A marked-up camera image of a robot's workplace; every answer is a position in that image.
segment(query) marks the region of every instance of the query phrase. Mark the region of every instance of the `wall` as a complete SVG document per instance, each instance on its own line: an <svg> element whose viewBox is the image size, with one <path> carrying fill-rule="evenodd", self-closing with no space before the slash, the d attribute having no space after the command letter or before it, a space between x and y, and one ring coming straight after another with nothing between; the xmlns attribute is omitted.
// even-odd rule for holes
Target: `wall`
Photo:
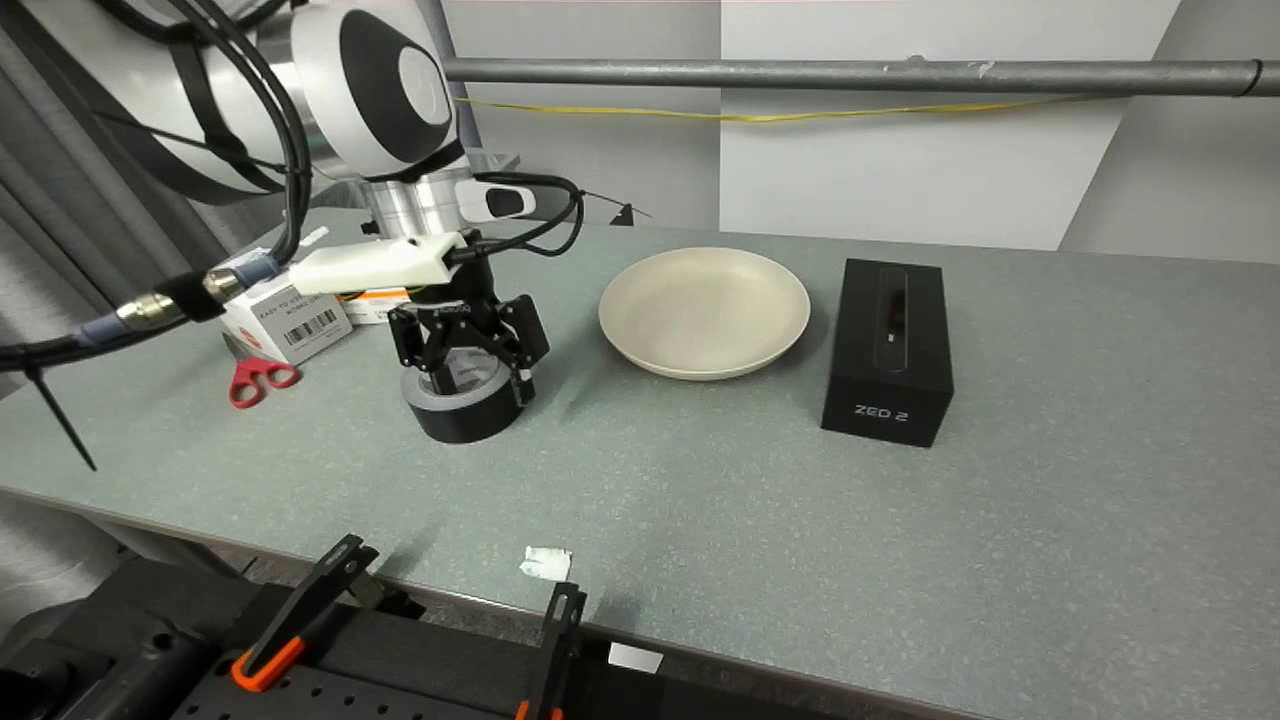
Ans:
<svg viewBox="0 0 1280 720"><path fill-rule="evenodd" d="M1174 0L723 0L723 60L1147 60ZM729 90L830 119L719 136L719 226L1058 247L1125 103ZM947 110L1027 103L1022 110Z"/></svg>
<svg viewBox="0 0 1280 720"><path fill-rule="evenodd" d="M461 57L719 57L719 0L449 0ZM1184 0L1159 57L1280 57L1274 0ZM639 198L658 226L719 226L719 127L525 115L491 103L714 109L719 90L472 83L487 147ZM1072 198L1066 251L1280 258L1274 101L1132 101L1099 171Z"/></svg>
<svg viewBox="0 0 1280 720"><path fill-rule="evenodd" d="M1159 57L1274 60L1280 2L1184 0ZM1064 247L1280 263L1280 103L1132 101Z"/></svg>

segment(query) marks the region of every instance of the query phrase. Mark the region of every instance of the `metal rail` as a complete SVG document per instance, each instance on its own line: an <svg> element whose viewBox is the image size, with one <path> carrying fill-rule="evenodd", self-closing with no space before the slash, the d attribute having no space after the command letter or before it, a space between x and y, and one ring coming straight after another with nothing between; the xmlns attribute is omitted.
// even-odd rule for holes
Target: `metal rail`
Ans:
<svg viewBox="0 0 1280 720"><path fill-rule="evenodd" d="M472 83L1280 97L1274 60L445 60L445 71Z"/></svg>

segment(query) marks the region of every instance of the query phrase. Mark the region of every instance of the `sticker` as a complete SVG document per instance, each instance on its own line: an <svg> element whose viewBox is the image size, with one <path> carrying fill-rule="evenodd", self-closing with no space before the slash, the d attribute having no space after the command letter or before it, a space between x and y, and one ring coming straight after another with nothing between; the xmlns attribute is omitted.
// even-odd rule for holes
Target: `sticker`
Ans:
<svg viewBox="0 0 1280 720"><path fill-rule="evenodd" d="M607 663L657 675L657 667L664 663L664 653L635 649L635 644L607 644Z"/></svg>
<svg viewBox="0 0 1280 720"><path fill-rule="evenodd" d="M298 342L298 341L314 334L314 331L327 329L327 325L337 325L337 312L331 312L331 307L318 312L318 314L311 314L309 325L282 331L282 341L287 341L287 342Z"/></svg>
<svg viewBox="0 0 1280 720"><path fill-rule="evenodd" d="M572 552L566 546L525 546L525 560L518 560L518 570L525 574L535 574L535 578L550 578L550 584L562 584L566 578L566 564L572 564Z"/></svg>

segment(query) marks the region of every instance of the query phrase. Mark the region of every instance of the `scissors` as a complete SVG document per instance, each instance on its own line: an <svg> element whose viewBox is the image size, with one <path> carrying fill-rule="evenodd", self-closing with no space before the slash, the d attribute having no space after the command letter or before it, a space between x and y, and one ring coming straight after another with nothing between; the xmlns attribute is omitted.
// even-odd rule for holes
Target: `scissors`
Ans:
<svg viewBox="0 0 1280 720"><path fill-rule="evenodd" d="M234 374L229 387L229 400L234 407L252 407L266 396L266 387L293 387L298 384L304 370L294 363L263 360L263 357L241 357Z"/></svg>

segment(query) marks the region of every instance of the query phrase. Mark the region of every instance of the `gray tabletop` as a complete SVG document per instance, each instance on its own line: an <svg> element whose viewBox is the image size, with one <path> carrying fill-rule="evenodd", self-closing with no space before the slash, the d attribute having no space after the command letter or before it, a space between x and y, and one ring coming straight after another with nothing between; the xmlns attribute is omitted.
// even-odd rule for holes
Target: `gray tabletop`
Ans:
<svg viewBox="0 0 1280 720"><path fill-rule="evenodd" d="M673 243L784 258L800 348L729 384L627 368L613 273ZM955 405L935 449L819 432L844 254L947 273ZM593 226L499 254L550 357L495 440L431 443L385 331L231 413L211 329L48 370L98 471L0 405L0 489L191 538L314 555L538 611L566 546L593 624L982 714L1274 714L1280 269Z"/></svg>

